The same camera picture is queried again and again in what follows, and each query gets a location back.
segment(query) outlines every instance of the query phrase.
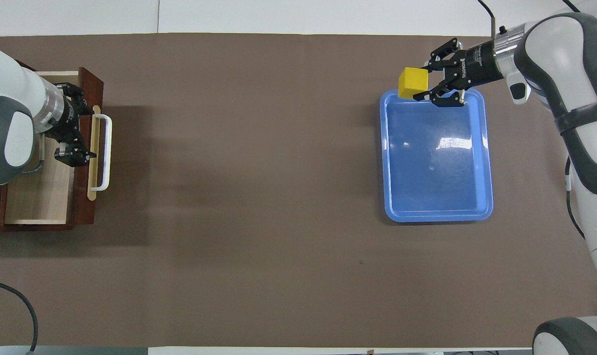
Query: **brown paper mat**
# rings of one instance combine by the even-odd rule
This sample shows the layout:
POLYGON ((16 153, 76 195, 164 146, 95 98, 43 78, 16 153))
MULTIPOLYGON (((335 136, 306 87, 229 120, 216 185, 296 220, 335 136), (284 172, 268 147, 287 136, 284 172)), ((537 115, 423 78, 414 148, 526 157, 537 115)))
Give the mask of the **brown paper mat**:
MULTIPOLYGON (((114 122, 95 225, 0 235, 0 281, 32 299, 55 345, 530 346, 543 321, 596 315, 562 141, 503 82, 480 88, 492 216, 386 217, 379 98, 445 40, 0 38, 33 68, 93 72, 114 122)), ((0 293, 0 344, 26 343, 21 307, 0 293)))

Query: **yellow cube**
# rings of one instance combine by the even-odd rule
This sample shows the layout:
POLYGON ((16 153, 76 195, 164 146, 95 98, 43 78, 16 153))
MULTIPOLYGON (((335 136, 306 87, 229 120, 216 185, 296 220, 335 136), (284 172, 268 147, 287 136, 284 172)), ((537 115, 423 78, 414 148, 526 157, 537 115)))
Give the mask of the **yellow cube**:
POLYGON ((399 97, 412 99, 414 94, 427 91, 427 69, 406 67, 399 75, 399 97))

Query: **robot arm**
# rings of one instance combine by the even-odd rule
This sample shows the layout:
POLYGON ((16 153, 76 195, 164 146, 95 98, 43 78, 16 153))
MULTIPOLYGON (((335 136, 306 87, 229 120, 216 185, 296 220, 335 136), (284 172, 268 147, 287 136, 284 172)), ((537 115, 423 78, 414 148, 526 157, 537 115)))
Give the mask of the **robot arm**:
MULTIPOLYGON (((462 106, 470 87, 505 78, 521 104, 532 90, 555 117, 571 159, 580 224, 597 270, 597 18, 563 13, 501 30, 463 50, 456 38, 431 54, 428 71, 443 70, 437 87, 416 94, 438 106, 462 106), (447 96, 450 90, 456 90, 447 96)), ((535 355, 597 354, 597 317, 555 319, 533 338, 535 355)))
POLYGON ((84 166, 95 154, 79 132, 79 116, 93 114, 74 85, 53 85, 0 52, 0 185, 31 159, 36 133, 60 143, 55 159, 84 166))

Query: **drawer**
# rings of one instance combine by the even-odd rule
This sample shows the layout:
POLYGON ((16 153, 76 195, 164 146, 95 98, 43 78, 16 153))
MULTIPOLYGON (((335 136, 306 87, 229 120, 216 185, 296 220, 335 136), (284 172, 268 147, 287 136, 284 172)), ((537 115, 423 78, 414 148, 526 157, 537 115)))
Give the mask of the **drawer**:
MULTIPOLYGON (((36 73, 51 83, 73 83, 84 90, 89 107, 102 106, 103 82, 85 68, 36 73)), ((87 145, 91 142, 92 121, 90 115, 80 118, 79 130, 87 145)), ((64 230, 77 224, 93 224, 95 220, 96 201, 87 196, 89 167, 71 168, 58 162, 54 153, 59 145, 53 139, 44 140, 46 155, 42 169, 0 186, 0 231, 64 230)), ((36 153, 27 169, 39 163, 39 144, 38 138, 36 153)))

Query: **plastic tray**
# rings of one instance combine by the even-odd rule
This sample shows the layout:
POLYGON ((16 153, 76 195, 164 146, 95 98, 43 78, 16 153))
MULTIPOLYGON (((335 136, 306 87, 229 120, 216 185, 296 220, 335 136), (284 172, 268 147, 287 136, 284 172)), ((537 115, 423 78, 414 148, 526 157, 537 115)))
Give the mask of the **plastic tray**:
POLYGON ((463 107, 382 95, 386 214, 396 222, 483 220, 493 210, 485 101, 463 107))

